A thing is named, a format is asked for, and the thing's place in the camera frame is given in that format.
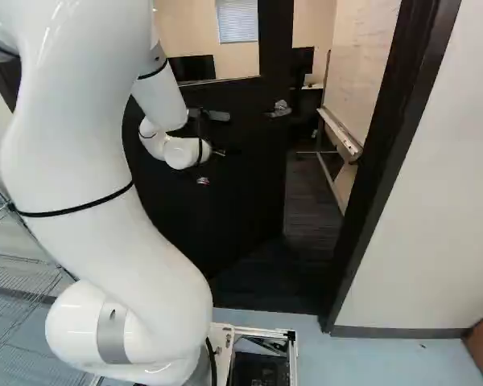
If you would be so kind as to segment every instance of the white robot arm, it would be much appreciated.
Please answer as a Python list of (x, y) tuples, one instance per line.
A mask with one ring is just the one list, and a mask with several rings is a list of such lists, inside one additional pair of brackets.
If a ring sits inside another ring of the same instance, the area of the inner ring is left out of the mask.
[(196, 162), (181, 157), (196, 145), (166, 137), (187, 112), (151, 49), (152, 24), (150, 0), (0, 0), (0, 60), (23, 66), (0, 172), (30, 230), (80, 278), (47, 317), (54, 353), (101, 376), (180, 386), (199, 363), (212, 296), (147, 218), (121, 136), (132, 92), (147, 149), (176, 168)]

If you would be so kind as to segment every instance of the window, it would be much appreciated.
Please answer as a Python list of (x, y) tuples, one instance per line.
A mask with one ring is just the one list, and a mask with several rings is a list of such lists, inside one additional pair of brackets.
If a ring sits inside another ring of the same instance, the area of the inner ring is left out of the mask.
[(258, 0), (216, 0), (220, 43), (258, 41)]

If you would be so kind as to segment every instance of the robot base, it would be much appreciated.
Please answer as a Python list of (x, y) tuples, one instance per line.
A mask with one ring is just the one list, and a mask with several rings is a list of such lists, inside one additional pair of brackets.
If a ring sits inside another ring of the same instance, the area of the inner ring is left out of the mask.
[[(212, 323), (209, 340), (215, 351), (217, 386), (298, 386), (295, 331)], [(204, 352), (184, 386), (211, 386)]]

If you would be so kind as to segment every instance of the whiteboard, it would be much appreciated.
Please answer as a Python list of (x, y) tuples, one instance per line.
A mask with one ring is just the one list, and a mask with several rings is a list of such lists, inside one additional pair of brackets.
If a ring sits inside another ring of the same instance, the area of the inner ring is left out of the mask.
[(337, 2), (326, 107), (360, 145), (369, 132), (401, 0)]

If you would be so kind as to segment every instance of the dark carpet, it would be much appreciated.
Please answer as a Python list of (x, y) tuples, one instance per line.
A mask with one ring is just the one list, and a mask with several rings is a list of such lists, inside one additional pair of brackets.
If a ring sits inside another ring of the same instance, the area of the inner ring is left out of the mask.
[(215, 306), (325, 312), (342, 216), (314, 154), (290, 155), (286, 189), (283, 237), (270, 240), (210, 281)]

